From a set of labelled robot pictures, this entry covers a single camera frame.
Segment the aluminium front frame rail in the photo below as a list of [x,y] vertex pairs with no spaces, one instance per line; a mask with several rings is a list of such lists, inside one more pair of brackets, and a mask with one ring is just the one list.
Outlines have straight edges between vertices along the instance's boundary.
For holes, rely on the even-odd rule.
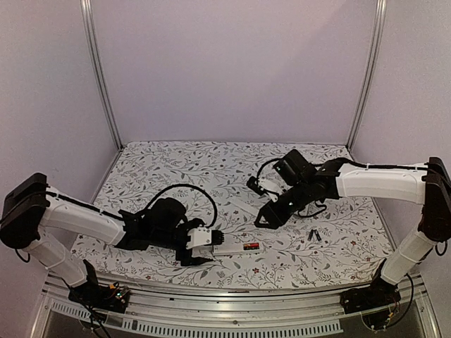
[[402,300],[384,330],[369,329],[362,313],[340,305],[343,286],[318,289],[211,289],[99,276],[130,288],[124,313],[98,325],[55,274],[44,283],[31,337],[442,337],[421,276],[400,285]]

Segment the white battery cover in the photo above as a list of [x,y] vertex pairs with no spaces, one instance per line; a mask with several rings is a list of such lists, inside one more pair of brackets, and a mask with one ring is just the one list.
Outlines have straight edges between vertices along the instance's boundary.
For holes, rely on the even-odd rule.
[[237,206],[238,208],[240,208],[241,210],[253,215],[254,217],[257,217],[259,214],[259,210],[255,207],[253,207],[252,205],[246,204],[245,202],[235,199],[231,201],[231,204],[233,204],[234,206]]

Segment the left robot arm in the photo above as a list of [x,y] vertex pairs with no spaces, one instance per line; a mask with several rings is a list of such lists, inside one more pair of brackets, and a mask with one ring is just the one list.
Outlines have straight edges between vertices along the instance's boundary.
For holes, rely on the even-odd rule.
[[46,175],[35,173],[4,200],[1,242],[34,256],[89,305],[97,306],[105,292],[94,267],[75,258],[46,229],[83,234],[127,251],[145,251],[151,246],[171,249],[182,266],[207,263],[208,258],[194,257],[193,249],[220,245],[224,235],[199,218],[188,219],[186,212],[179,201],[158,193],[141,211],[109,213],[63,195],[47,184]]

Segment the red green battery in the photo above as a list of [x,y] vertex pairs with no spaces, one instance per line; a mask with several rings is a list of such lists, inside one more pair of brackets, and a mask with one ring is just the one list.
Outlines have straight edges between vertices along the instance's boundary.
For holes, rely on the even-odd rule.
[[247,244],[243,244],[243,249],[245,251],[249,251],[249,250],[259,250],[260,246],[259,243],[247,243]]

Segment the floral patterned table mat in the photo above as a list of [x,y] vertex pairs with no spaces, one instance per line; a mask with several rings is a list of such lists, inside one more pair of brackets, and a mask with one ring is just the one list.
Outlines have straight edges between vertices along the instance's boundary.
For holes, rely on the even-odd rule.
[[[142,209],[157,192],[185,205],[189,218],[201,218],[231,244],[258,242],[260,253],[214,258],[184,268],[169,249],[124,251],[79,235],[72,254],[97,272],[195,287],[296,289],[368,282],[393,248],[373,201],[365,197],[332,200],[324,212],[310,205],[277,230],[259,229],[255,217],[231,204],[255,208],[267,198],[246,186],[255,174],[280,182],[268,160],[298,150],[308,161],[346,157],[343,146],[234,143],[133,142],[123,150],[96,198],[109,211]],[[309,242],[311,229],[318,230]]]

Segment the right aluminium corner post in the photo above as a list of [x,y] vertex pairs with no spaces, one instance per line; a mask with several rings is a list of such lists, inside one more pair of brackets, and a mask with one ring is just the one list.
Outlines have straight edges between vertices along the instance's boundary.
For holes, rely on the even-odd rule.
[[357,137],[364,118],[364,113],[369,99],[373,77],[377,69],[377,61],[381,49],[381,41],[383,38],[386,11],[387,11],[387,1],[386,0],[376,1],[373,29],[369,45],[369,54],[364,71],[364,78],[362,82],[362,87],[359,92],[350,132],[348,134],[346,142],[346,148],[350,153],[352,153],[352,150],[355,144],[357,143]]

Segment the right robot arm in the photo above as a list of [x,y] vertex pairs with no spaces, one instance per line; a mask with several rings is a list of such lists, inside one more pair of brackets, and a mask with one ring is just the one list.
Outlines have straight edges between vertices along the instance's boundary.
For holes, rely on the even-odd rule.
[[378,267],[374,284],[364,292],[371,307],[379,307],[392,294],[391,285],[422,262],[433,247],[450,239],[450,177],[440,158],[413,165],[374,165],[334,158],[322,164],[310,163],[296,149],[269,161],[288,185],[252,176],[247,186],[270,201],[261,207],[254,224],[277,230],[294,213],[313,202],[327,199],[371,197],[408,201],[422,207],[419,224],[402,240],[395,252]]

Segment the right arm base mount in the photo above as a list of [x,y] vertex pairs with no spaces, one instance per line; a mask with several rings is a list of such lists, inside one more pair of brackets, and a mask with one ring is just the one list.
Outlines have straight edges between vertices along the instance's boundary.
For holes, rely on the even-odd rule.
[[386,329],[400,305],[397,285],[373,281],[369,286],[352,288],[340,294],[345,314],[360,313],[363,324],[373,331]]

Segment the aluminium corner post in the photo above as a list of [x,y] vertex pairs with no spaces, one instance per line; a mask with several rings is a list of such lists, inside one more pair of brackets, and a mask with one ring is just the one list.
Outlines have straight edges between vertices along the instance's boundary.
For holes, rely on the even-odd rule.
[[103,108],[106,124],[109,129],[112,141],[117,151],[123,149],[123,141],[119,132],[118,124],[113,112],[113,106],[109,96],[109,91],[104,75],[104,70],[101,64],[101,56],[96,36],[96,29],[94,24],[94,14],[92,10],[92,2],[90,0],[81,0],[80,9],[82,20],[87,40],[87,48],[89,57],[91,59],[94,78],[99,93],[100,102]]
[[377,69],[377,61],[381,49],[381,41],[383,38],[386,11],[387,11],[387,1],[386,0],[376,1],[373,29],[369,45],[369,54],[364,71],[364,78],[362,82],[362,87],[359,92],[350,132],[348,134],[346,142],[346,148],[350,153],[352,153],[352,150],[355,144],[357,143],[357,137],[364,118],[364,113],[369,99],[373,77]]

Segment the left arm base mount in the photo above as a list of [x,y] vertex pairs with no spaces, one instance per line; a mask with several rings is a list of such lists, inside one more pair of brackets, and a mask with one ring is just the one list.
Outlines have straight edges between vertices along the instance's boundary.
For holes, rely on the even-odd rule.
[[80,286],[69,288],[68,299],[90,308],[125,313],[130,299],[130,288],[120,286],[119,282],[109,286],[100,285],[93,265],[86,260],[82,262],[87,270],[87,279]]

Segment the left aluminium corner post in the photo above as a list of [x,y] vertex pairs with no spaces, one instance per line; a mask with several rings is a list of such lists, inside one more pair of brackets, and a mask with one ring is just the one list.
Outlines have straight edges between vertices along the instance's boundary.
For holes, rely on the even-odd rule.
[[92,10],[92,2],[90,0],[81,0],[80,9],[82,20],[87,40],[87,48],[89,57],[91,59],[94,78],[99,93],[100,102],[103,108],[106,124],[109,129],[112,141],[117,151],[123,149],[123,141],[119,132],[118,124],[113,112],[113,106],[109,96],[109,91],[104,75],[104,70],[101,64],[101,56],[96,36],[96,29],[94,24],[94,14]]

